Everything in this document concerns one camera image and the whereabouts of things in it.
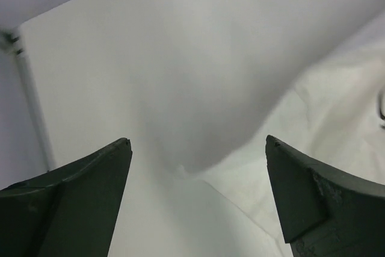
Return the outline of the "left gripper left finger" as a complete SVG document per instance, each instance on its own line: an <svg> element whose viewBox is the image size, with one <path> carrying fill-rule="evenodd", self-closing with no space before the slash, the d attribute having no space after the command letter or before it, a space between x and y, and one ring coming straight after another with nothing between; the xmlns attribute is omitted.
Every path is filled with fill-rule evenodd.
<svg viewBox="0 0 385 257"><path fill-rule="evenodd" d="M131 159L120 138L1 190L1 256L107 256Z"/></svg>

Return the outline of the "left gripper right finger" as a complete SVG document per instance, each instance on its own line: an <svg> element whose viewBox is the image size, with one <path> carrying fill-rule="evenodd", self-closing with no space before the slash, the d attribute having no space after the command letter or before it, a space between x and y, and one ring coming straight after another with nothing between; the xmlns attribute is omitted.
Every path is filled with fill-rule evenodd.
<svg viewBox="0 0 385 257"><path fill-rule="evenodd" d="M313 159L272 135L265 153L294 256L384 256L384 186Z"/></svg>

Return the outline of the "white t shirt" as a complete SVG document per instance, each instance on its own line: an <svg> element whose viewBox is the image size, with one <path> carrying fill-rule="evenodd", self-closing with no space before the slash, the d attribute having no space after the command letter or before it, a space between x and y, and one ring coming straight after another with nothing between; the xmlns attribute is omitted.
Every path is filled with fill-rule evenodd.
<svg viewBox="0 0 385 257"><path fill-rule="evenodd" d="M276 73L258 96L273 101L256 130L215 167L200 173L257 230L257 256L288 256L268 185L265 137L372 181L384 182L384 16L380 15L319 63L281 84Z"/></svg>

